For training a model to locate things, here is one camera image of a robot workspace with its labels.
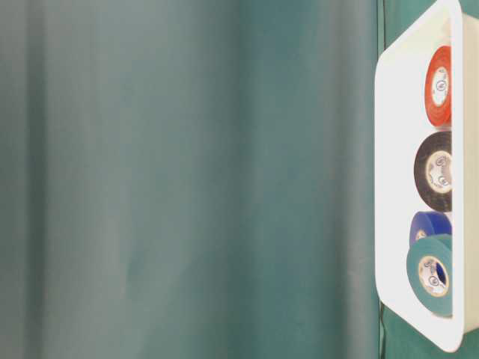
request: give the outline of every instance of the electrical tape roll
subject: electrical tape roll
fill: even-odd
[[[451,131],[426,138],[416,153],[414,180],[422,200],[439,212],[452,210]]]
[[[451,125],[451,47],[441,46],[427,68],[424,102],[433,126]]]
[[[452,315],[451,236],[439,234],[417,241],[407,254],[407,276],[418,300],[438,316]]]
[[[412,218],[409,230],[409,246],[419,239],[436,234],[451,234],[451,223],[447,215],[441,212],[417,212]]]

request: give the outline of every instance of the tape label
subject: tape label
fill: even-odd
[[[448,273],[444,264],[433,256],[425,256],[418,265],[419,280],[430,295],[443,297],[449,291]]]
[[[427,159],[427,183],[435,192],[444,194],[452,189],[451,160],[446,151],[437,151]]]
[[[435,71],[431,87],[434,105],[442,106],[449,92],[449,75],[445,67],[439,67]]]

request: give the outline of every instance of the green fabric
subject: green fabric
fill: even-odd
[[[379,36],[385,38],[386,46],[403,33],[434,1],[432,0],[385,0],[384,14],[379,17]],[[477,0],[462,0],[463,11],[479,17]],[[460,349],[453,354],[444,353],[428,339],[418,333],[390,309],[382,311],[385,331],[383,355],[386,359],[425,358],[477,358],[479,353],[479,331],[464,336]]]
[[[0,356],[376,358],[373,0],[4,0]]]

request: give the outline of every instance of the tape roll core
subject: tape roll core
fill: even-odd
[[[435,127],[451,125],[451,47],[441,46],[427,68],[424,102],[427,118]]]
[[[417,241],[407,254],[407,275],[418,300],[439,316],[452,315],[452,238],[448,234]]]
[[[436,211],[452,210],[451,162],[451,131],[433,133],[416,153],[416,188],[422,200]]]

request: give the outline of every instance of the blue electrical tape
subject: blue electrical tape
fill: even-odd
[[[451,234],[451,223],[447,215],[441,212],[417,212],[411,222],[409,246],[419,239],[436,234]]]

